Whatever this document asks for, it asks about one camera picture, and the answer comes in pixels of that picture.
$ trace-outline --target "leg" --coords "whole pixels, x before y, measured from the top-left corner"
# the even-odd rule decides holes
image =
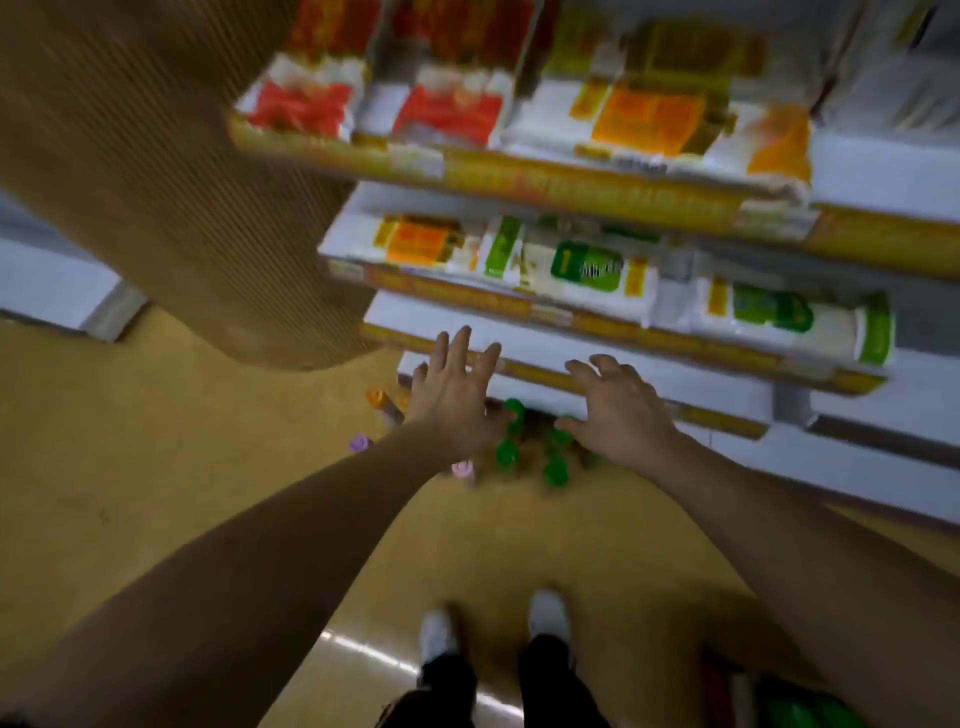
[[[610,728],[573,671],[569,617],[555,592],[540,590],[531,599],[530,638],[519,664],[526,728]]]
[[[472,728],[477,679],[460,651],[450,614],[428,612],[420,628],[417,689],[388,706],[378,728]]]

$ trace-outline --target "finger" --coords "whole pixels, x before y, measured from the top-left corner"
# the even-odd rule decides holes
[[[433,353],[430,354],[430,374],[439,374],[446,366],[446,350],[449,346],[450,334],[441,331],[437,341],[433,344]]]
[[[582,361],[573,359],[572,361],[566,362],[564,366],[566,366],[566,370],[570,372],[573,380],[585,390],[600,381],[600,377],[593,371],[593,367],[589,364],[584,364]]]
[[[410,385],[411,392],[416,392],[423,384],[423,381],[426,379],[426,371],[427,366],[425,361],[414,370],[413,384]]]
[[[643,377],[637,374],[636,369],[629,364],[621,364],[620,371],[624,374],[624,376],[626,376],[627,379],[632,379],[637,382],[643,381]]]
[[[590,358],[590,364],[597,368],[600,376],[620,376],[623,372],[620,370],[620,362],[609,354],[596,353]]]
[[[557,421],[555,427],[563,430],[564,432],[569,432],[578,441],[580,441],[582,436],[587,433],[587,423],[581,422],[580,420],[574,420],[572,417],[561,417]]]
[[[487,385],[490,384],[490,377],[496,371],[496,362],[500,359],[502,347],[499,344],[490,344],[485,352],[477,357],[473,363],[473,372],[470,375],[472,379],[487,391]]]
[[[446,365],[454,372],[462,372],[467,368],[467,351],[470,347],[470,327],[463,327],[450,342],[450,351],[446,355]]]

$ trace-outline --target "tan floor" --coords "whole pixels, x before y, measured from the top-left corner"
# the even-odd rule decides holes
[[[113,346],[0,324],[0,352],[0,687],[176,546],[343,457],[352,434],[382,433],[363,392],[392,387],[397,360],[259,371],[156,310]],[[960,572],[960,539],[863,520]],[[695,658],[717,624],[769,642],[723,558],[627,473],[581,474],[552,495],[534,477],[474,492],[436,480],[387,533],[265,725],[372,726],[412,684],[420,614],[440,599],[463,605],[495,697],[478,725],[516,725],[526,600],[547,581],[571,594],[582,674],[623,726],[700,724]]]

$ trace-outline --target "store shelf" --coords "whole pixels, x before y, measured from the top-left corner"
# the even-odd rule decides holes
[[[583,334],[603,340],[606,346],[636,348],[652,354],[719,367],[730,372],[792,381],[846,395],[871,392],[884,381],[883,376],[876,374],[822,364],[811,365],[808,361],[782,354],[698,338],[692,334],[671,330],[666,320],[655,321],[652,328],[643,328],[637,323],[561,304],[535,301],[502,288],[485,285],[479,280],[430,278],[388,266],[346,260],[356,240],[375,234],[378,222],[372,214],[399,211],[449,217],[467,216],[474,220],[478,217],[493,218],[497,214],[535,214],[533,210],[523,206],[504,206],[458,195],[364,182],[357,186],[320,245],[319,253],[326,261],[330,273],[337,278],[363,282],[374,288],[434,303],[454,305],[518,322]],[[671,286],[671,281],[662,280],[660,295],[669,297],[671,293],[679,293],[676,287],[676,284]],[[671,308],[674,306],[666,305],[663,310]]]
[[[575,336],[541,331],[468,314],[444,306],[381,291],[364,317],[372,339],[411,352],[428,353],[441,331],[470,326],[470,350],[503,347],[498,372],[573,394],[579,387],[564,368],[568,359],[586,361],[597,353]],[[604,353],[632,365],[668,402],[674,419],[752,439],[773,421],[773,385],[746,376],[721,374],[670,359],[606,347]]]
[[[238,109],[248,108],[255,88]],[[503,153],[424,148],[384,138],[396,88],[373,85],[354,142],[251,128],[238,112],[236,145],[300,158],[355,179],[426,186],[519,204],[736,237],[792,251],[934,278],[960,279],[960,150],[817,132],[811,209],[764,201],[740,187],[626,175],[526,147]]]
[[[814,434],[960,469],[960,358],[899,351],[897,373],[855,399],[781,387],[778,417]]]
[[[960,523],[957,471],[774,423],[758,442],[714,432],[710,446],[748,468],[947,523]]]
[[[429,359],[427,354],[404,352],[400,363],[396,365],[397,378],[409,382],[414,370]],[[581,395],[515,379],[512,376],[493,375],[487,387],[487,397],[500,401],[520,400],[527,409],[534,409],[555,417],[570,416],[579,420],[587,418],[587,400]],[[683,422],[677,423],[677,429],[709,447],[711,430]]]
[[[146,297],[68,241],[28,233],[0,226],[0,311],[119,338]]]
[[[424,354],[406,352],[397,365],[397,374],[409,378],[427,359]],[[583,397],[510,376],[493,375],[488,394],[495,400],[516,398],[532,409],[557,416],[587,415]],[[806,483],[842,498],[960,523],[956,471],[818,437],[781,423],[773,423],[760,440],[682,422],[677,423],[677,427],[701,445],[742,465]]]

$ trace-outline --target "red package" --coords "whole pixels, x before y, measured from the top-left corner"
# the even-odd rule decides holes
[[[401,0],[394,33],[428,51],[394,134],[486,147],[513,103],[541,4],[535,0]]]
[[[365,58],[382,10],[381,0],[302,0],[287,50],[314,60]]]
[[[253,126],[350,141],[391,0],[302,0],[287,42],[246,110]]]

